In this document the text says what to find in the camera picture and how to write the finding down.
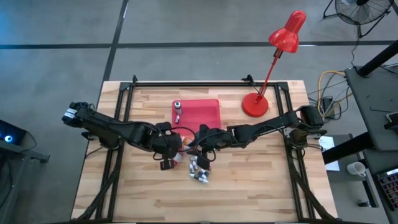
small bottle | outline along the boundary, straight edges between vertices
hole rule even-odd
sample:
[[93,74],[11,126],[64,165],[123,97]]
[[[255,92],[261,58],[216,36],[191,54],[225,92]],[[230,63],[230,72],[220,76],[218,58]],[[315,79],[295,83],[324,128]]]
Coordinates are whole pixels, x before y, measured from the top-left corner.
[[189,164],[189,173],[190,174],[194,174],[195,173],[195,170],[193,169],[193,165],[192,164]]
[[210,176],[210,173],[207,172],[207,171],[205,171],[204,169],[200,169],[200,172],[202,172],[203,175],[205,175],[206,177],[209,177],[209,176]]
[[180,115],[177,115],[177,116],[175,117],[174,123],[178,124],[178,122],[180,122]]
[[177,112],[178,115],[182,114],[182,109],[181,109],[181,103],[180,102],[175,102],[174,103],[174,108],[175,108],[175,112]]
[[194,178],[194,179],[196,179],[196,180],[198,180],[199,182],[202,182],[202,183],[206,183],[207,184],[209,182],[208,180],[206,180],[204,178],[201,178],[198,174],[197,175],[190,174],[189,176]]
[[183,156],[182,152],[176,153],[176,155],[173,158],[174,166],[177,166],[177,164],[181,161],[182,156]]
[[204,179],[207,180],[207,176],[202,171],[199,171],[198,175],[199,175],[199,177],[204,178]]
[[195,161],[192,161],[191,165],[193,166],[193,170],[198,170],[198,165]]

gray floor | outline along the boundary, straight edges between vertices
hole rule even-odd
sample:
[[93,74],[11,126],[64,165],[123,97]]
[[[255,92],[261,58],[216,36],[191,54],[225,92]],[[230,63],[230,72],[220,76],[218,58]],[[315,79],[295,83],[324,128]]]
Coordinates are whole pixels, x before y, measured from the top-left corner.
[[[0,44],[111,43],[121,4],[122,0],[0,0]],[[327,4],[317,0],[300,4],[294,0],[130,0],[119,42],[265,42],[294,9],[307,13],[301,41],[355,41],[355,26],[339,18],[321,20]],[[392,11],[363,40],[395,40],[397,21]],[[310,93],[317,89],[321,72],[351,66],[353,47],[300,47],[296,54],[283,55],[272,79],[304,80]],[[354,63],[367,62],[385,47],[359,46]],[[140,80],[238,80],[247,74],[263,79],[274,50],[119,49],[110,80],[130,80],[133,74]],[[32,132],[37,150],[51,154],[48,164],[32,165],[16,209],[16,214],[24,215],[16,215],[13,223],[69,219],[87,142],[80,130],[63,125],[61,117],[71,101],[96,103],[108,55],[109,49],[0,50],[0,103],[9,108],[0,111],[0,119]],[[397,62],[398,57],[388,61]],[[336,76],[331,83],[341,80]],[[346,84],[341,84],[326,94],[336,96],[344,88]],[[324,127],[330,134],[363,133],[354,98],[349,98],[349,110],[339,121]],[[356,184],[332,182],[331,186],[340,218],[385,221],[380,209],[369,212],[355,206],[364,195]]]

desk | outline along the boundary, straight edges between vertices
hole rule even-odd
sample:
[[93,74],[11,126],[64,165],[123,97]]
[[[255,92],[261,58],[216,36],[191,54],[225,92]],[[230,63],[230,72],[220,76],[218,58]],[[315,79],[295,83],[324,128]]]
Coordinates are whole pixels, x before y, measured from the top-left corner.
[[[307,105],[303,81],[288,81],[294,109]],[[104,82],[98,111],[113,116],[120,82]],[[221,125],[255,124],[278,116],[275,91],[268,88],[269,111],[250,118],[241,109],[241,100],[252,87],[134,87],[129,120],[150,123],[171,121],[176,99],[219,99]],[[88,152],[98,148],[91,142]],[[98,193],[106,151],[98,151],[84,163],[72,218],[83,213]],[[310,188],[336,217],[322,153],[306,149],[304,158]],[[119,178],[114,222],[289,222],[297,221],[283,138],[267,134],[245,149],[217,152],[209,184],[189,177],[188,156],[174,170],[160,171],[152,154],[126,145]],[[307,213],[300,192],[304,214]]]
[[[393,130],[384,129],[388,111],[398,111],[394,98],[398,91],[398,76],[381,68],[375,69],[369,78],[362,78],[353,68],[347,68],[345,74],[368,131],[324,152],[324,161],[327,164],[363,150],[366,165],[375,181],[376,174],[398,166],[398,135]],[[389,221],[398,223],[398,211],[391,211],[384,197],[381,197],[381,202]]]

wooden tabletop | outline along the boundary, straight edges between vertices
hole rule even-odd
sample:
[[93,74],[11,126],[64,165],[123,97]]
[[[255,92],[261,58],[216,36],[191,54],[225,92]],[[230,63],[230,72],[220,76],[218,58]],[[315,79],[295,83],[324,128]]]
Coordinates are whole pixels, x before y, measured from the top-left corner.
[[[294,109],[307,105],[304,82],[287,82]],[[119,84],[104,82],[98,104],[100,113],[113,117]],[[249,87],[135,87],[129,120],[154,124],[171,122],[173,100],[194,99],[219,99],[221,128],[234,124],[255,124],[279,115],[273,88],[268,88],[265,94],[269,110],[264,116],[250,118],[245,115],[241,101],[245,94],[252,92],[253,88]],[[282,101],[284,111],[287,111],[285,101]],[[91,142],[88,152],[98,146],[98,142]],[[106,150],[103,149],[86,159],[72,218],[81,215],[98,193],[105,158]],[[304,161],[312,192],[327,211],[336,217],[321,152],[307,148]],[[114,222],[297,221],[280,133],[259,137],[245,149],[223,149],[217,152],[217,160],[211,163],[208,184],[191,179],[188,165],[189,157],[185,155],[175,169],[160,171],[159,162],[152,159],[151,153],[127,144]],[[304,214],[307,214],[302,191],[300,198]],[[104,214],[107,214],[105,211],[108,211],[107,202],[104,205]]]

white paper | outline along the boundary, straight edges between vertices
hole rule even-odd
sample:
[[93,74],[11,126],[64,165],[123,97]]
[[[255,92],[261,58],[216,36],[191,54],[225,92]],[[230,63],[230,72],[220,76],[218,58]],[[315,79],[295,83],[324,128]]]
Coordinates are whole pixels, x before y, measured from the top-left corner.
[[[333,137],[329,136],[322,136],[319,139],[319,145],[324,148],[324,150],[329,150],[335,146],[335,142],[333,141]],[[326,170],[330,171],[340,171],[340,168],[338,167],[338,161],[331,162],[329,164],[325,165]]]

